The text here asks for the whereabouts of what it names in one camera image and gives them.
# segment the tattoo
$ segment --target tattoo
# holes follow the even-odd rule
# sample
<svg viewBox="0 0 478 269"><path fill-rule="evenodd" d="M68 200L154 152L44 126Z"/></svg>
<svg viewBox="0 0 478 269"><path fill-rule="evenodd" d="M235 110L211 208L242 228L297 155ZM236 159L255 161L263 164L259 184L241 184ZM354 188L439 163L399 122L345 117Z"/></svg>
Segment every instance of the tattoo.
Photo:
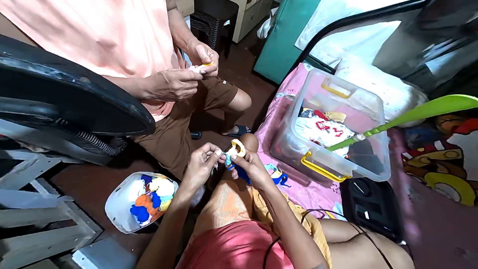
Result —
<svg viewBox="0 0 478 269"><path fill-rule="evenodd" d="M314 268L312 268L312 269L325 269L325 267L324 267L324 265L319 264L319 266L314 267Z"/></svg>
<svg viewBox="0 0 478 269"><path fill-rule="evenodd" d="M168 11L177 9L178 6L176 5L176 0L166 0L166 9Z"/></svg>

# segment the woman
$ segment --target woman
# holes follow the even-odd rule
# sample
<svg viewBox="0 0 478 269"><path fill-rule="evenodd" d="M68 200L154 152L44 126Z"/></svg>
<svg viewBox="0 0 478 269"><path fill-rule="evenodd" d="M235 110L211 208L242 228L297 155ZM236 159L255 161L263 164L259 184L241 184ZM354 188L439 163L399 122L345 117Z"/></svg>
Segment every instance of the woman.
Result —
<svg viewBox="0 0 478 269"><path fill-rule="evenodd" d="M263 268L264 263L266 268L326 269L332 265L335 269L413 268L410 256L392 241L366 231L369 239L341 220L320 220L317 229L325 235L326 242L319 248L265 170L256 154L257 138L245 134L240 141L246 155L231 159L244 168L252 187L238 179L235 170L223 175L198 217L177 268ZM192 153L185 177L136 268L174 267L191 198L206 182L215 164L224 163L225 159L222 150L211 143ZM272 230L280 234L277 244L272 244L278 236L271 227L253 220L257 213L253 210L253 191L267 205L273 219Z"/></svg>

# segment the wooden cabinet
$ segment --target wooden cabinet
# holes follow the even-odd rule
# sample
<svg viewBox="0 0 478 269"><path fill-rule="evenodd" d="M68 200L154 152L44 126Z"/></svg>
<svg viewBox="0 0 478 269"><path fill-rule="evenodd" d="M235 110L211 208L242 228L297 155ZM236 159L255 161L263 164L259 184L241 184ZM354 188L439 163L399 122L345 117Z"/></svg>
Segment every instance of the wooden cabinet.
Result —
<svg viewBox="0 0 478 269"><path fill-rule="evenodd" d="M272 0L231 0L239 5L236 29L232 41L238 43L243 39L261 20L269 15Z"/></svg>

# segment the black speaker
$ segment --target black speaker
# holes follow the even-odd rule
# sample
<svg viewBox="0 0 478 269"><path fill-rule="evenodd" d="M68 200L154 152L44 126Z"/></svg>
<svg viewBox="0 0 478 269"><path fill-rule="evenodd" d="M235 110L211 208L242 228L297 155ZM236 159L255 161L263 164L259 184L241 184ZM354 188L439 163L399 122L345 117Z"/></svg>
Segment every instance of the black speaker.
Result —
<svg viewBox="0 0 478 269"><path fill-rule="evenodd" d="M340 183L345 218L400 243L404 230L395 193L388 182L368 178Z"/></svg>

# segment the concrete floor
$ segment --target concrete floor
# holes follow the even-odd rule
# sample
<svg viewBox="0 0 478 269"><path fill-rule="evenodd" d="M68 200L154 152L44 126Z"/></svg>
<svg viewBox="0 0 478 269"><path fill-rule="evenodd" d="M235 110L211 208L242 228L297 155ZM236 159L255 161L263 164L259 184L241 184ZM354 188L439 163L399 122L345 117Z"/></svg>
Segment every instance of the concrete floor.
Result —
<svg viewBox="0 0 478 269"><path fill-rule="evenodd" d="M241 117L238 124L252 127L269 97L277 89L276 85L252 74L256 57L262 48L263 40L256 36L253 29L239 44L233 44L228 59L221 54L219 76L247 92L252 98L252 106ZM217 133L223 122L223 112L209 111L193 116L190 129L203 131L195 146L213 142L222 149L230 145L232 138ZM72 196L82 208L103 229L99 239L111 236L126 250L139 257L153 235L154 225L149 233L125 235L118 231L105 215L104 206L109 194L131 173L137 171L162 171L155 159L140 146L131 143L127 149L116 156L106 167L92 164L69 165L51 178L51 182L65 195Z"/></svg>

